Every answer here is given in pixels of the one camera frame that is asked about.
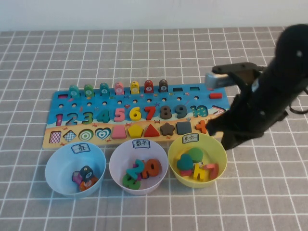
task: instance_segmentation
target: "hole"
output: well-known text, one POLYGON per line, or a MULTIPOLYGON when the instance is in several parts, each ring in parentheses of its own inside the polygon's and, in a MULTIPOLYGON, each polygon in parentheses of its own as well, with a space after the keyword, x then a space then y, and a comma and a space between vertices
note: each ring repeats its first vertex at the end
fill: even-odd
POLYGON ((67 99, 68 95, 58 95, 58 99, 67 99))
POLYGON ((190 90, 200 90, 199 87, 190 87, 189 89, 190 89, 190 90))
POLYGON ((183 88, 174 88, 173 91, 183 91, 183 88))

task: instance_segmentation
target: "number 5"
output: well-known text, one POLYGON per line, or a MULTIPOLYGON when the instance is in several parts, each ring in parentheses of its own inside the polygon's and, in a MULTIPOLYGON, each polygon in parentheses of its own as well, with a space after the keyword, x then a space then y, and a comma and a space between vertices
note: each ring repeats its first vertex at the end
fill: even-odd
POLYGON ((125 108, 117 108, 115 112, 115 122, 122 122, 123 120, 125 120, 125 108))

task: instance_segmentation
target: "blue heart piece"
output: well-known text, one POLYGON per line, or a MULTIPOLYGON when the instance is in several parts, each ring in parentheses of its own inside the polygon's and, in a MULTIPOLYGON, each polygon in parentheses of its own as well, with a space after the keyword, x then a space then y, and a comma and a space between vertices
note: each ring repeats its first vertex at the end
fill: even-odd
POLYGON ((190 155, 182 154, 181 159, 177 161, 177 167, 182 171, 193 169, 193 161, 190 155))
POLYGON ((95 135, 100 138, 101 140, 106 139, 111 133, 110 128, 99 128, 95 131, 95 135))

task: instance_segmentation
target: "number 7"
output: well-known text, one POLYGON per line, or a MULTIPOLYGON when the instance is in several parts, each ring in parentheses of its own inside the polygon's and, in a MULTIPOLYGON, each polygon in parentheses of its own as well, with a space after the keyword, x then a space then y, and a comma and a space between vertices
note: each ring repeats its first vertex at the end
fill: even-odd
POLYGON ((154 106, 148 106, 144 108, 144 111, 149 113, 148 116, 146 117, 146 120, 151 120, 152 117, 154 116, 156 108, 154 106))

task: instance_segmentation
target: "wooden peg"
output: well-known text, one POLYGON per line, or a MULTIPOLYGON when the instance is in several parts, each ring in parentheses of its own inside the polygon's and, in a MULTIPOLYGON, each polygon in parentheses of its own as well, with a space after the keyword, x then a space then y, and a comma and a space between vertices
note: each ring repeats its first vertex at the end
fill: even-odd
POLYGON ((74 99, 80 98, 79 88, 76 85, 69 86, 68 90, 72 98, 74 99))
POLYGON ((109 95, 109 87, 108 87, 108 84, 106 84, 106 83, 101 83, 101 84, 100 84, 100 92, 101 92, 101 96, 109 95))
POLYGON ((132 81, 130 84, 130 93, 132 95, 139 94, 139 83, 137 81, 132 81))
POLYGON ((124 95, 124 85, 122 82, 115 83, 115 94, 116 95, 124 95))
POLYGON ((86 84, 85 87, 84 87, 84 92, 85 92, 85 95, 86 97, 94 97, 94 89, 93 89, 93 86, 91 84, 86 84))
POLYGON ((154 85, 151 80, 147 80, 144 83, 144 93, 154 93, 154 85))
POLYGON ((158 92, 168 92, 168 82, 165 79, 159 81, 158 92))

